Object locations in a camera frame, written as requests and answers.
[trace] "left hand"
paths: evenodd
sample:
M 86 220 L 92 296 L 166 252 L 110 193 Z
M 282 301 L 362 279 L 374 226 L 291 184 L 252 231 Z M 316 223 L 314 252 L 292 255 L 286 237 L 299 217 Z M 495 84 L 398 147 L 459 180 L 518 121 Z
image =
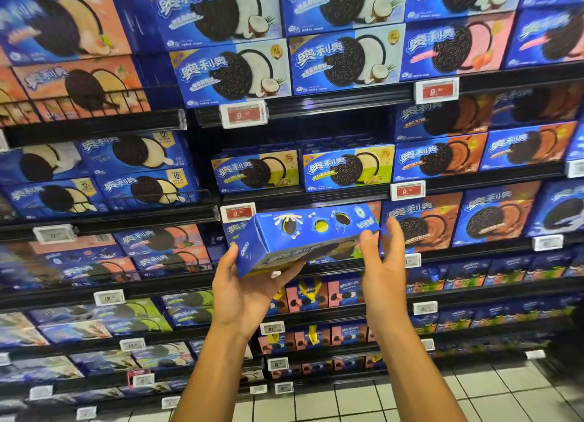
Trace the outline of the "left hand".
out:
M 235 268 L 237 254 L 237 244 L 233 243 L 215 271 L 215 316 L 212 326 L 238 335 L 247 344 L 266 316 L 278 290 L 300 272 L 304 262 L 296 262 L 275 279 L 272 279 L 271 273 L 239 278 Z

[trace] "hand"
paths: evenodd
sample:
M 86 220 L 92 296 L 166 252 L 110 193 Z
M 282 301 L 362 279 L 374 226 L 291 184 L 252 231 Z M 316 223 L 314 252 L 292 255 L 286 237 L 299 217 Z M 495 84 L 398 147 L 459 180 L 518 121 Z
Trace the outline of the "hand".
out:
M 385 260 L 381 262 L 375 236 L 361 233 L 361 252 L 365 261 L 363 295 L 367 306 L 367 323 L 373 334 L 392 322 L 409 322 L 405 297 L 405 243 L 399 222 L 387 220 L 388 236 L 381 236 Z
M 296 262 L 275 279 L 272 279 L 271 273 L 239 278 L 235 268 L 237 254 L 237 244 L 233 243 L 215 271 L 215 316 L 212 326 L 222 327 L 226 334 L 236 334 L 247 344 L 266 316 L 278 290 L 300 272 L 304 262 Z

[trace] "floor tile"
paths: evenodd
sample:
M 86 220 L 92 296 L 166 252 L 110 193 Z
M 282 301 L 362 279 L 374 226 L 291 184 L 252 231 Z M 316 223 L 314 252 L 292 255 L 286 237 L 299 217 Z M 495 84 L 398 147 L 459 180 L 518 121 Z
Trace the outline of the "floor tile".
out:
M 387 422 L 400 422 L 398 410 L 385 411 L 385 419 Z
M 253 396 L 241 397 L 235 403 L 232 422 L 252 422 Z
M 584 418 L 584 387 L 575 383 L 566 383 L 564 385 L 558 385 L 555 389 L 568 401 L 574 411 L 581 418 Z
M 483 365 L 475 368 L 455 369 L 454 374 L 469 397 L 508 393 L 509 390 L 493 367 Z
M 352 414 L 381 410 L 381 402 L 373 381 L 363 381 L 335 387 L 339 413 Z
M 333 416 L 339 416 L 339 410 L 336 406 L 335 388 L 332 385 L 296 391 L 296 420 Z
M 539 369 L 531 362 L 514 365 L 493 365 L 499 377 L 511 391 L 531 390 L 551 386 Z
M 463 388 L 460 386 L 460 382 L 456 378 L 453 372 L 442 372 L 442 377 L 452 390 L 452 394 L 458 399 L 468 399 L 467 394 L 464 392 Z
M 477 397 L 471 403 L 482 422 L 531 422 L 511 393 Z
M 152 409 L 145 409 L 133 411 L 130 422 L 168 422 L 170 418 L 170 410 L 152 412 Z
M 376 413 L 341 416 L 340 422 L 385 422 L 385 417 L 383 416 L 383 411 L 377 411 Z
M 580 422 L 580 416 L 554 388 L 514 393 L 533 422 Z
M 464 416 L 467 417 L 468 422 L 481 422 L 481 418 L 478 417 L 478 414 L 474 407 L 472 406 L 470 400 L 468 399 L 459 400 L 458 405 L 460 405 L 460 407 L 462 408 Z
M 377 388 L 377 394 L 379 395 L 379 399 L 381 400 L 381 407 L 384 410 L 391 410 L 392 408 L 397 408 L 391 384 L 378 383 L 377 381 L 375 381 L 375 386 Z
M 253 403 L 253 422 L 293 422 L 294 395 L 256 395 Z

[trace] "price tag holder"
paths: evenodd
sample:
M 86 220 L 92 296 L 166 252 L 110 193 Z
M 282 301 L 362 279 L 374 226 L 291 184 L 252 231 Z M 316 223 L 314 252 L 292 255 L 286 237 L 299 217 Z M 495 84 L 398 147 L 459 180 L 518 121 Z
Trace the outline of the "price tag holder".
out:
M 272 333 L 285 333 L 286 327 L 284 326 L 284 321 L 280 320 L 278 322 L 266 322 L 259 324 L 259 330 L 262 336 L 267 336 Z
M 392 201 L 426 197 L 426 181 L 399 182 L 390 185 Z
M 422 255 L 411 253 L 405 255 L 405 268 L 416 268 L 422 266 Z
M 142 374 L 132 378 L 132 387 L 140 388 L 154 385 L 154 373 Z
M 584 176 L 584 159 L 566 162 L 566 177 L 581 178 Z
M 119 305 L 126 303 L 126 297 L 123 290 L 97 291 L 93 293 L 95 305 L 103 307 L 104 305 Z
M 163 410 L 172 410 L 173 408 L 178 407 L 180 400 L 180 396 L 169 396 L 162 398 L 162 409 Z
M 287 357 L 274 357 L 267 360 L 268 371 L 287 370 L 290 367 Z
M 77 408 L 76 420 L 94 419 L 98 415 L 97 407 L 81 407 Z
M 535 359 L 545 359 L 545 352 L 543 350 L 526 351 L 525 357 L 528 361 L 533 361 Z
M 428 315 L 438 312 L 438 302 L 431 300 L 429 302 L 418 302 L 413 304 L 413 315 Z
M 287 393 L 294 393 L 294 382 L 279 382 L 276 383 L 274 390 L 277 395 L 285 395 Z
M 0 128 L 0 153 L 6 153 L 10 151 L 10 146 L 6 140 L 6 135 L 4 134 L 4 129 Z
M 223 128 L 249 127 L 267 124 L 267 106 L 263 99 L 250 102 L 235 102 L 219 106 Z
M 75 229 L 70 223 L 33 227 L 33 233 L 39 244 L 64 244 L 77 240 Z
M 143 350 L 146 348 L 146 341 L 143 337 L 137 337 L 136 339 L 122 339 L 120 341 L 120 348 L 123 352 Z
M 430 339 L 421 339 L 422 345 L 424 345 L 424 348 L 426 349 L 426 351 L 434 351 L 436 349 L 436 346 L 434 345 L 434 339 L 430 338 Z
M 34 386 L 29 390 L 29 400 L 48 399 L 53 396 L 52 385 Z
M 11 363 L 12 361 L 10 360 L 10 353 L 0 353 L 0 367 L 6 367 Z
M 533 251 L 557 250 L 564 247 L 563 234 L 548 234 L 532 238 Z
M 252 385 L 249 387 L 249 394 L 251 395 L 264 395 L 267 393 L 267 385 Z
M 223 223 L 241 222 L 243 220 L 251 219 L 255 213 L 255 202 L 223 205 L 221 207 L 221 221 Z
M 458 99 L 459 84 L 458 76 L 417 81 L 413 88 L 416 105 L 454 101 Z

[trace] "right hand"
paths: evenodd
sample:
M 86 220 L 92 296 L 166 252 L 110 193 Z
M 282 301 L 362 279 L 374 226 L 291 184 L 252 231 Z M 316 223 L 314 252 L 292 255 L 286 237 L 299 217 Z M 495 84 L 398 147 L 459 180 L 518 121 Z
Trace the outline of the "right hand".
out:
M 365 261 L 363 296 L 367 306 L 367 324 L 373 334 L 392 322 L 403 322 L 408 317 L 406 301 L 405 243 L 399 222 L 387 220 L 388 235 L 381 235 L 385 260 L 379 257 L 375 236 L 366 230 L 361 233 L 361 252 Z

